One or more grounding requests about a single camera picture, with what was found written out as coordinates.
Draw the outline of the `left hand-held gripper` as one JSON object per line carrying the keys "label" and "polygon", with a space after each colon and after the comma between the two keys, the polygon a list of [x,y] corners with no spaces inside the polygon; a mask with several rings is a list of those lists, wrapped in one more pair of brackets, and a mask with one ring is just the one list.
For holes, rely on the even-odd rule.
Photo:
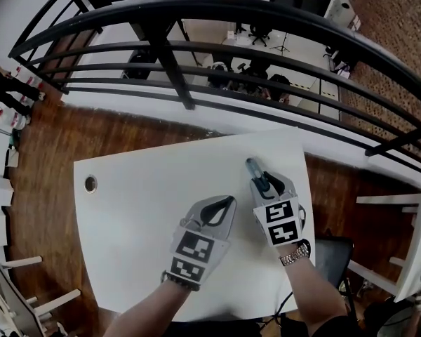
{"label": "left hand-held gripper", "polygon": [[231,195],[195,203],[173,233],[166,279],[198,291],[229,249],[237,202]]}

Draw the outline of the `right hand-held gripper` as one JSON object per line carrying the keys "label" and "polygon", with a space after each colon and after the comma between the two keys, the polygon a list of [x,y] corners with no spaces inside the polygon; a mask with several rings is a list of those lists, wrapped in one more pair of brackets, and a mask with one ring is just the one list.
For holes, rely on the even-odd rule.
{"label": "right hand-held gripper", "polygon": [[302,215],[293,181],[280,173],[264,172],[269,184],[276,190],[280,201],[267,204],[263,185],[251,180],[250,191],[255,209],[254,216],[259,222],[271,247],[298,243],[302,239]]}

